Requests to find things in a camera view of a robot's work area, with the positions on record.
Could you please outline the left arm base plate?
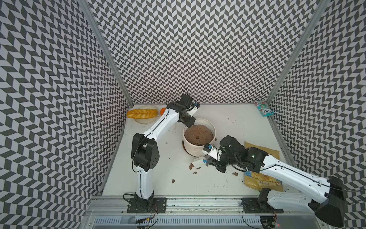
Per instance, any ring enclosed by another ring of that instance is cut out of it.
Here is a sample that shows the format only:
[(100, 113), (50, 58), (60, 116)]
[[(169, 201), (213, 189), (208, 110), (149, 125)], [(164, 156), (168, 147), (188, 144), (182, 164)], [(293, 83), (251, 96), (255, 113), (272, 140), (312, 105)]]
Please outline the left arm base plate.
[(127, 213), (165, 213), (166, 207), (167, 198), (150, 197), (144, 200), (137, 196), (129, 200)]

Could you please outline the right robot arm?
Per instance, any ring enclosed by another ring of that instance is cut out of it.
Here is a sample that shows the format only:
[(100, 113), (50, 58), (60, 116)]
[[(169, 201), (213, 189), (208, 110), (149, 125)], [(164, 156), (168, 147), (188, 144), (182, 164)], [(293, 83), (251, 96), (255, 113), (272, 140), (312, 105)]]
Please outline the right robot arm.
[(219, 148), (207, 143), (202, 152), (210, 157), (207, 163), (221, 173), (226, 172), (227, 166), (232, 166), (239, 171), (251, 171), (273, 177), (299, 191), (279, 194), (275, 190), (265, 189), (257, 199), (255, 211), (312, 211), (319, 220), (328, 225), (338, 228), (344, 226), (347, 194), (341, 179), (309, 174), (259, 148), (245, 148), (236, 138), (229, 135), (220, 141)]

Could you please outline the white ceramic pot with mud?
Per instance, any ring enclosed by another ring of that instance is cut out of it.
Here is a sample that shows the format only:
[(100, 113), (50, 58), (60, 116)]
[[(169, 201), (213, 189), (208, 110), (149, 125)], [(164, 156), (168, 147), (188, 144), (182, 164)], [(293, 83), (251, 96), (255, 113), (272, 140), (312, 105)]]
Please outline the white ceramic pot with mud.
[(204, 145), (214, 145), (217, 141), (216, 128), (212, 122), (198, 118), (193, 126), (183, 129), (183, 141), (187, 151), (194, 156), (204, 156)]

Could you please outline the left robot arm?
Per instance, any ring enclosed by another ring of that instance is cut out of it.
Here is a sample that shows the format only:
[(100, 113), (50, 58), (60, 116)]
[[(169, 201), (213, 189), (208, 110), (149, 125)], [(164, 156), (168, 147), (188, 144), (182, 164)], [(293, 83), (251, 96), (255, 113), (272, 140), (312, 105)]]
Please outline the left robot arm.
[(194, 125), (194, 114), (200, 104), (191, 96), (182, 94), (180, 100), (170, 102), (161, 117), (144, 133), (136, 133), (132, 138), (132, 170), (138, 176), (138, 189), (134, 200), (139, 204), (149, 205), (153, 202), (154, 190), (149, 179), (149, 171), (158, 163), (160, 154), (158, 141), (176, 123), (186, 127)]

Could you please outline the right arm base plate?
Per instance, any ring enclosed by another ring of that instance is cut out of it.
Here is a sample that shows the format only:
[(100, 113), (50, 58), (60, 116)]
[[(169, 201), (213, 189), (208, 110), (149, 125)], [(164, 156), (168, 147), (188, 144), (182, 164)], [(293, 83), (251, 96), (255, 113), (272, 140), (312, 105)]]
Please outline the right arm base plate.
[(284, 213), (283, 209), (275, 209), (267, 202), (258, 201), (257, 198), (242, 198), (241, 205), (243, 206), (244, 213)]

